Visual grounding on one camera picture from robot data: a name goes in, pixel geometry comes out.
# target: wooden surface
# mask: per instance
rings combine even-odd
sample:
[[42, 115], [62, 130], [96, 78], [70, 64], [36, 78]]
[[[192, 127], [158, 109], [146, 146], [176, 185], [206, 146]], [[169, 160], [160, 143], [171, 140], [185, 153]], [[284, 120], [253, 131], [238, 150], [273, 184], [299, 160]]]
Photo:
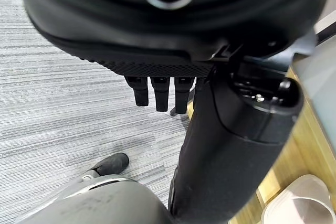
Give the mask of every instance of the wooden surface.
[[[292, 70], [288, 76], [298, 80]], [[192, 114], [192, 104], [189, 104], [190, 118]], [[300, 117], [279, 158], [249, 203], [230, 221], [230, 224], [258, 223], [267, 204], [291, 182], [304, 174], [314, 174], [326, 183], [333, 207], [336, 209], [335, 155], [307, 97]]]

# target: black plastic lever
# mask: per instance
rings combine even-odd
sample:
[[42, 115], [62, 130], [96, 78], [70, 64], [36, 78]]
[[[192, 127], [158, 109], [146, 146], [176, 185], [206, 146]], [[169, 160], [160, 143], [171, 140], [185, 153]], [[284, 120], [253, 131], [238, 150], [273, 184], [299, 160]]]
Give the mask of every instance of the black plastic lever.
[[195, 78], [175, 77], [175, 113], [185, 114], [187, 112], [188, 97]]
[[156, 110], [160, 112], [167, 111], [170, 78], [151, 77], [151, 82], [155, 92]]
[[137, 106], [148, 106], [147, 77], [126, 77], [127, 84], [133, 89]]

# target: striped carpet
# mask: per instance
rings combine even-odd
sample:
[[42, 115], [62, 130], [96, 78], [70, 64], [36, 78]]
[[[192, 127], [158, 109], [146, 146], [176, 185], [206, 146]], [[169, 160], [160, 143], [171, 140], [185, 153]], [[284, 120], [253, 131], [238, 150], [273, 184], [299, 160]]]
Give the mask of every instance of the striped carpet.
[[123, 77], [43, 39], [22, 0], [0, 0], [0, 223], [120, 151], [126, 175], [166, 204], [187, 124], [156, 112], [152, 91], [136, 107]]

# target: gray fabric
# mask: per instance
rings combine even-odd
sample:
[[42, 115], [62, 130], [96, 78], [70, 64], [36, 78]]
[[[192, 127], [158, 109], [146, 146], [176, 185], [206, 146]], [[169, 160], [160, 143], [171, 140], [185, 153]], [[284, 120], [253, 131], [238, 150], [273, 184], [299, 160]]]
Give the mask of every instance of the gray fabric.
[[22, 0], [0, 0], [0, 223], [120, 151], [125, 174], [166, 204], [187, 124], [156, 112], [151, 89], [136, 107], [123, 77], [43, 39]]
[[175, 221], [148, 188], [137, 182], [117, 182], [56, 201], [18, 224], [45, 223], [173, 224]]

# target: black shoe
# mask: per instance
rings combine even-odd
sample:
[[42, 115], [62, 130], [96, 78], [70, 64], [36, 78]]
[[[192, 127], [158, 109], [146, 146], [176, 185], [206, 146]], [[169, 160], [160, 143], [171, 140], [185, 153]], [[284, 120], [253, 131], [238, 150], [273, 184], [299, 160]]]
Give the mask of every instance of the black shoe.
[[125, 153], [116, 153], [96, 163], [90, 170], [95, 170], [99, 176], [120, 174], [127, 168], [129, 162]]

